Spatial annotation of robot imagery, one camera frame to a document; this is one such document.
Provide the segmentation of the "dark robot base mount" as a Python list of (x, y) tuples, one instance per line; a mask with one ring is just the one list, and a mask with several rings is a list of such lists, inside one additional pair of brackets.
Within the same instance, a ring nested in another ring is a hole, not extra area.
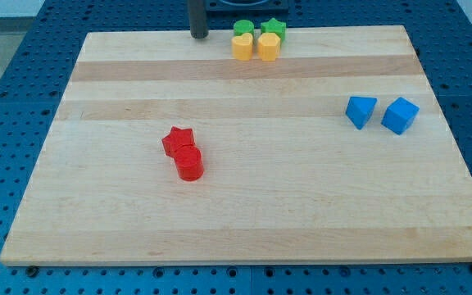
[(289, 0), (206, 0), (207, 12), (284, 12)]

